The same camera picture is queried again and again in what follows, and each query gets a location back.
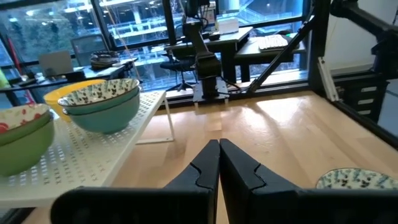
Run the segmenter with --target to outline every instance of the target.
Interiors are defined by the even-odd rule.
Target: desk
[[[271,63],[276,55],[278,55],[282,51],[282,49],[276,49],[268,50],[266,52],[260,52],[257,41],[261,38],[262,37],[251,37],[234,57],[234,64],[241,66],[242,82],[250,81],[250,65]],[[300,46],[293,51],[293,54],[304,53],[305,51],[306,50],[303,42],[300,42]]]
[[[314,188],[321,175],[338,167],[360,167],[398,178],[398,154],[393,147],[309,91],[231,101],[227,110],[224,105],[202,107],[200,116],[192,106],[171,111],[176,143],[136,146],[123,158],[126,161],[112,187],[161,188],[183,171],[210,139],[219,138],[228,138],[303,188]],[[163,138],[169,133],[165,114],[164,110],[157,112],[143,138]],[[218,194],[217,201],[217,223],[228,223],[223,194]],[[50,223],[49,211],[50,205],[36,208],[24,224]]]
[[[247,42],[250,31],[253,27],[239,28],[239,31],[233,34],[224,34],[220,36],[219,40],[210,41],[205,40],[205,44],[209,51],[213,53],[221,53],[221,64],[225,79],[236,83],[236,71],[233,63],[236,52]],[[191,42],[179,42],[176,45],[165,46],[165,50],[173,50],[174,54],[194,55],[195,50]]]
[[[109,67],[104,70],[97,70],[93,71],[91,69],[91,66],[84,66],[83,71],[85,73],[85,80],[93,80],[97,78],[102,78],[102,79],[110,79],[110,78],[116,78],[120,73],[124,71],[124,64],[130,62],[131,59],[126,59],[126,60],[121,60],[121,66],[118,67]],[[63,85],[67,83],[74,83],[76,81],[70,81],[67,80],[66,78],[62,78],[59,80],[48,80],[43,76],[40,76],[38,73],[39,78],[37,79],[37,83],[27,85],[27,86],[17,86],[15,85],[14,87],[10,88],[0,88],[0,93],[5,93],[8,100],[11,102],[13,106],[19,106],[16,100],[16,96],[14,94],[15,91],[21,91],[21,90],[33,90],[36,88],[44,88],[44,87],[49,87],[49,86],[57,86],[57,85]]]

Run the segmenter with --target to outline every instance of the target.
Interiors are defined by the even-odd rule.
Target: wooden table
[[[264,63],[271,63],[282,49],[268,50],[261,52],[259,50],[258,41],[263,37],[250,37],[248,42],[236,53],[234,57],[234,64],[241,66],[242,82],[250,81],[250,65],[259,65]],[[291,62],[293,54],[305,53],[306,49],[304,43],[301,42],[299,47],[292,52],[291,58],[287,58],[286,62]]]
[[[221,53],[221,64],[223,67],[224,78],[236,83],[236,71],[233,63],[236,52],[247,42],[253,27],[239,28],[239,31],[232,34],[223,34],[219,40],[205,40],[209,51]],[[179,42],[177,45],[165,46],[165,50],[173,50],[175,55],[195,55],[195,50],[191,42]]]
[[[359,167],[397,179],[398,153],[373,133],[311,91],[171,110],[176,140],[137,146],[112,186],[161,188],[186,168],[210,139],[228,138],[277,174],[314,188],[329,170]],[[143,137],[169,129],[158,111]],[[217,223],[227,224],[221,187]],[[49,222],[49,208],[36,208],[25,224]]]

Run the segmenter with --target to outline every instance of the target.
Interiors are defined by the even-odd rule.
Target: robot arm
[[[330,14],[347,18],[374,35],[377,45],[371,51],[376,56],[373,71],[385,74],[386,78],[396,78],[398,75],[397,26],[390,25],[360,9],[358,0],[334,0],[331,4]]]

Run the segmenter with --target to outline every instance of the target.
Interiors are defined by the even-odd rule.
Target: ceiling light
[[[29,11],[26,12],[26,14],[27,14],[28,16],[33,16],[33,13],[34,13],[33,10],[29,10]]]

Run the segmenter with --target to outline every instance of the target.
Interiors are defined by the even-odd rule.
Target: green bowl
[[[42,114],[39,118],[26,123],[25,125],[19,126],[18,128],[11,129],[5,133],[0,134],[0,146],[13,142],[20,139],[34,131],[38,130],[45,124],[47,124],[52,118],[51,111],[47,111]]]
[[[15,175],[36,165],[51,146],[54,135],[51,119],[33,133],[0,146],[0,175]]]
[[[136,96],[112,108],[89,114],[68,114],[80,128],[94,133],[112,134],[123,130],[139,109],[139,92]]]
[[[131,99],[140,91],[132,78],[108,80],[76,90],[58,100],[68,114],[88,114],[105,110]]]

